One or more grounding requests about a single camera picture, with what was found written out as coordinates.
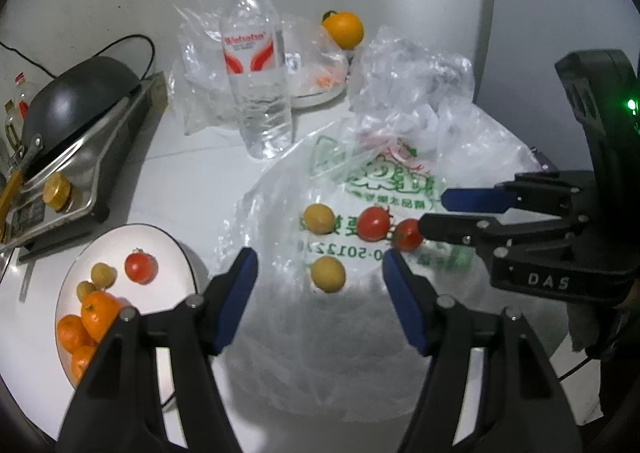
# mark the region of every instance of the tomato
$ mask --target tomato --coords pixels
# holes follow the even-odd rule
[[[131,281],[149,283],[158,274],[158,262],[142,249],[136,249],[124,261],[124,272]]]
[[[380,206],[367,208],[358,217],[356,233],[365,242],[378,242],[385,239],[391,227],[389,211]]]
[[[399,251],[415,251],[423,240],[418,231],[418,221],[415,218],[407,218],[394,229],[391,245]]]

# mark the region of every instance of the white table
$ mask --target white table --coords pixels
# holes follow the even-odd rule
[[[296,138],[338,118],[345,101],[294,117]],[[264,163],[252,160],[237,132],[207,128],[184,137],[170,112],[153,112],[145,123],[114,190],[108,226],[143,222],[162,227],[184,245],[199,282],[209,271],[211,250],[230,220],[235,202],[253,185]],[[24,303],[18,301],[26,265],[10,264],[0,283],[0,373],[25,414],[56,438],[72,387],[60,366],[54,312],[66,271],[85,244],[40,259]],[[253,452],[388,452],[397,449],[408,417],[377,424],[343,423],[277,411],[214,373],[242,449]],[[458,436],[471,432],[479,379],[471,380]],[[175,410],[166,414],[172,441],[184,444]]]

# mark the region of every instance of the portable gas stove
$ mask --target portable gas stove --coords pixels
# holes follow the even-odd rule
[[[7,218],[0,253],[23,247],[18,262],[28,261],[91,234],[107,220],[116,177],[146,113],[152,105],[164,109],[166,101],[162,73],[140,81],[134,93],[29,178]]]

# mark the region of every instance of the pan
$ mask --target pan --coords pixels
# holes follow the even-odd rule
[[[95,56],[38,92],[22,129],[20,154],[24,156],[0,195],[0,241],[5,233],[4,221],[23,183],[139,86],[138,77],[124,63]]]

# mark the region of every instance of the plastic bag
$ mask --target plastic bag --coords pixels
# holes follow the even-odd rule
[[[220,18],[228,2],[187,0],[175,6],[183,19],[178,30],[181,58],[172,66],[167,88],[185,135],[206,126],[238,125],[220,35]],[[347,59],[324,27],[283,15],[282,29],[293,104],[297,98],[342,91]]]
[[[360,240],[358,214],[379,204],[395,221],[419,218],[442,210],[444,184],[492,186],[538,168],[520,141],[468,99],[467,62],[453,81],[451,72],[461,66],[447,61],[456,58],[438,56],[436,67],[424,49],[398,37],[391,43],[387,32],[360,60],[355,115],[309,134],[277,160],[238,203],[216,248],[222,269],[243,245],[260,260],[254,292],[224,354],[229,376],[294,413],[391,419],[414,409],[424,382],[428,359],[406,343],[382,280],[389,242]],[[497,165],[489,172],[476,160],[471,169],[467,162],[479,156]],[[303,227],[301,214],[314,202],[336,213],[334,233],[318,237]],[[327,295],[308,278],[308,266],[321,255],[345,266],[347,283],[338,293]],[[492,289],[484,265],[466,247],[425,242],[406,259],[438,292],[470,308],[499,311],[508,303],[534,324],[564,317],[562,306]],[[471,371],[470,379],[479,374]]]

